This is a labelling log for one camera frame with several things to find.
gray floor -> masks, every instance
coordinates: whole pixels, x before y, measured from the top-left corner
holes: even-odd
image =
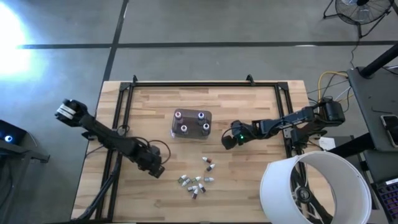
[[[120,43],[217,41],[355,41],[355,27],[323,21],[322,1],[130,0]],[[51,154],[32,164],[12,223],[61,222],[70,218],[87,141],[81,129],[53,114],[64,98],[95,112],[109,49],[13,50],[15,44],[108,44],[122,0],[0,1],[0,119],[30,131],[36,150]],[[10,18],[4,22],[2,17]],[[390,13],[367,40],[397,40],[398,17]],[[390,46],[360,46],[355,65],[367,65]],[[351,67],[345,47],[258,47],[119,49],[110,80],[304,80],[317,89],[319,75]],[[343,79],[336,77],[333,83]],[[336,97],[348,83],[326,95]],[[330,136],[367,132],[358,105],[350,100],[347,121]]]

power cord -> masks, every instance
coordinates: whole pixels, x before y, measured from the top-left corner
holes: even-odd
[[[311,143],[311,144],[310,144],[311,146],[316,146],[316,147],[318,147],[321,151],[325,151],[325,149],[322,148],[320,145],[315,144],[314,142],[311,142],[310,140],[308,140],[308,141],[309,141],[309,143]]]
[[[342,83],[344,83],[344,82],[348,82],[348,80],[344,80],[344,81],[342,81],[342,82],[335,83],[335,84],[333,84],[333,85],[330,85],[329,87],[332,87],[332,86],[335,86],[335,85],[339,85],[339,84],[342,84]],[[326,89],[326,87],[323,87],[323,88],[319,88],[319,89],[316,89],[316,90],[309,91],[309,92],[307,92],[307,94],[314,93],[314,92],[316,92],[316,91],[318,91],[318,90],[324,90],[324,89]]]
[[[345,109],[343,112],[345,113],[345,112],[347,112],[348,110],[349,110],[349,98],[352,96],[352,95],[349,95],[349,92],[351,91],[351,87],[349,88],[349,90],[347,91],[347,109]]]
[[[387,69],[387,68],[384,68],[384,67],[381,67],[381,68],[384,69],[384,70],[386,70],[386,71],[388,71],[388,72],[393,73],[394,75],[398,75],[398,73],[395,73],[395,72],[393,72],[393,71],[391,71],[391,70],[389,70],[389,69]]]
[[[356,42],[354,49],[351,51],[351,60],[349,61],[349,63],[351,64],[353,69],[355,69],[355,66],[354,66],[354,63],[353,63],[353,61],[354,61],[354,51],[358,48],[359,41],[361,41],[360,38],[358,38],[358,41]]]
[[[322,81],[322,78],[323,78],[323,76],[325,76],[326,74],[328,74],[328,73],[330,73],[330,74],[334,74],[334,75],[340,75],[340,76],[342,76],[342,77],[345,77],[345,78],[348,78],[348,75],[347,74],[344,74],[344,73],[341,73],[341,72],[334,72],[334,71],[326,71],[326,72],[323,72],[320,76],[319,76],[319,79],[318,79],[318,102],[319,101],[321,101],[321,81]]]
[[[340,98],[345,92],[347,92],[351,87],[348,87],[346,90],[342,91],[336,98],[335,100],[337,100],[338,98]]]

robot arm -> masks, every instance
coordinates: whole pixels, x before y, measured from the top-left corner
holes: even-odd
[[[339,126],[345,121],[341,105],[331,99],[325,98],[313,106],[306,106],[300,111],[288,114],[279,119],[263,119],[245,124],[240,121],[231,123],[232,136],[223,136],[221,142],[224,147],[232,149],[236,145],[243,145],[254,139],[269,139],[279,131],[291,128],[290,136],[296,145],[305,144],[313,134],[326,134],[324,127]],[[307,123],[302,128],[296,125]]]
[[[88,113],[87,106],[77,100],[64,100],[55,113],[55,117],[71,127],[82,127],[88,132],[82,135],[90,140],[96,136],[98,141],[109,150],[117,150],[135,162],[140,170],[149,170],[149,175],[159,178],[164,171],[160,150],[156,146],[142,142],[138,138],[125,138],[117,131],[109,129]]]

vial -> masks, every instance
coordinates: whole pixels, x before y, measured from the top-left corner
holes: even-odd
[[[206,170],[207,170],[208,172],[210,172],[215,166],[216,166],[216,164],[212,164],[212,165],[208,166],[208,167],[206,168]]]
[[[192,199],[196,199],[198,196],[198,189],[195,189],[195,191],[192,194]]]
[[[180,184],[182,184],[182,182],[185,181],[185,178],[187,178],[187,175],[182,175],[182,176],[178,179],[178,182],[179,182]]]
[[[195,177],[191,181],[192,183],[198,182],[201,179],[201,177]]]
[[[212,177],[205,177],[205,182],[213,182],[214,178]]]
[[[200,188],[200,191],[201,191],[202,193],[205,193],[205,192],[206,192],[206,189],[205,189],[205,187],[204,187],[202,184],[199,184],[199,188]]]
[[[191,179],[187,178],[184,182],[182,182],[181,187],[185,187],[187,184],[191,182]]]
[[[188,187],[188,191],[191,192],[192,190],[196,190],[198,186],[194,185],[192,187]]]
[[[205,162],[207,162],[207,163],[210,163],[210,164],[211,164],[211,159],[210,159],[210,158],[207,158],[207,157],[202,157],[202,159],[203,159]]]
[[[182,134],[188,134],[188,128],[186,125],[181,126]]]
[[[202,126],[202,130],[201,130],[201,133],[203,134],[203,135],[209,135],[209,130],[210,130],[210,125],[208,124],[208,123],[205,123],[203,126]]]
[[[174,117],[175,117],[175,122],[177,122],[177,124],[182,124],[183,123],[181,112],[176,111],[175,114],[174,114]]]
[[[203,125],[205,123],[205,114],[200,112],[198,113],[198,124]]]

wooden tabletop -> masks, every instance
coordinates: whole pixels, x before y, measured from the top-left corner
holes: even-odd
[[[304,82],[287,82],[294,110],[307,106]],[[97,119],[108,127],[113,122],[119,84],[104,82],[101,91]],[[176,108],[211,111],[213,121],[209,138],[172,138],[170,129]],[[221,145],[221,135],[236,119],[250,123],[254,119],[278,117],[275,91],[271,87],[135,87],[128,136],[162,140],[169,145],[172,154],[159,179],[138,170],[137,164],[123,158],[113,221],[267,222],[259,200],[259,186],[267,164],[286,158],[282,135],[251,141],[229,151]],[[161,156],[167,157],[165,147],[156,145],[160,147]],[[98,142],[90,142],[88,152],[98,146]],[[203,156],[212,158],[216,164],[211,172],[205,171],[208,164],[202,161]],[[85,159],[72,218],[81,215],[98,193],[105,158],[106,149],[100,149]],[[327,182],[311,167],[307,172],[312,190],[333,214],[334,203]],[[184,174],[191,178],[213,177],[215,181],[204,183],[201,180],[207,191],[205,194],[199,192],[193,200],[192,193],[177,182]]]

